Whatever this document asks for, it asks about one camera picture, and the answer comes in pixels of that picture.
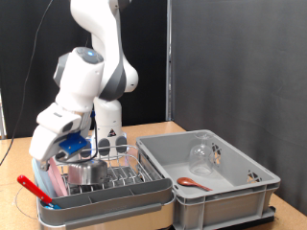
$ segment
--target black curtain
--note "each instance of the black curtain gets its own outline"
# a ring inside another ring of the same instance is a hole
[[[21,107],[35,31],[49,2],[0,2],[0,86],[9,138]],[[166,0],[133,0],[122,13],[124,53],[139,74],[138,87],[120,99],[123,126],[165,120],[166,6]],[[37,114],[55,100],[59,88],[53,75],[58,58],[75,47],[85,46],[87,40],[91,47],[89,33],[71,16],[69,1],[55,0],[38,34],[16,137],[32,136]]]
[[[281,178],[307,214],[307,1],[173,1],[175,122]]]

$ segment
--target wine glass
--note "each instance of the wine glass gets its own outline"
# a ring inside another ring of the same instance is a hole
[[[199,131],[195,137],[201,139],[201,144],[191,149],[189,158],[189,170],[197,175],[210,175],[213,172],[213,150],[208,145],[208,140],[214,134],[208,131]]]

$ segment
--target red utensil handle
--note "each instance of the red utensil handle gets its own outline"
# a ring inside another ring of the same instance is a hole
[[[207,188],[207,187],[204,187],[204,186],[202,186],[202,185],[200,185],[200,187],[202,187],[203,189],[205,189],[206,191],[212,191],[212,189],[209,189],[209,188]]]
[[[19,175],[17,178],[17,181],[25,187],[27,190],[29,190],[31,193],[33,193],[35,196],[40,198],[45,203],[49,204],[51,203],[52,199],[47,196],[44,192],[42,192],[37,185],[35,185],[30,179],[28,179],[25,175]]]

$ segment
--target metal bowl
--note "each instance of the metal bowl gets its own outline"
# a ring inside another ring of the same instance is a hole
[[[93,159],[81,164],[68,166],[68,183],[75,185],[95,185],[108,181],[107,163],[100,159]]]

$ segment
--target wooden table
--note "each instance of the wooden table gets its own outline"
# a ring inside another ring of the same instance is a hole
[[[183,128],[173,122],[150,124],[142,126],[126,126],[123,130],[128,134],[128,143],[135,145],[138,136],[155,135],[163,133],[181,132]],[[4,156],[11,140],[3,140],[0,144],[0,158]],[[24,174],[34,179],[31,159],[28,153],[31,138],[18,138],[14,140],[12,150],[5,163],[0,167],[0,229],[8,230],[36,230],[35,196],[27,190],[21,190],[18,195],[18,207],[27,215],[21,214],[15,204],[15,197],[21,186],[16,178]],[[307,229],[307,218],[294,207],[283,201],[277,195],[273,195],[271,206],[276,208],[275,221],[266,223],[249,230],[304,230]]]

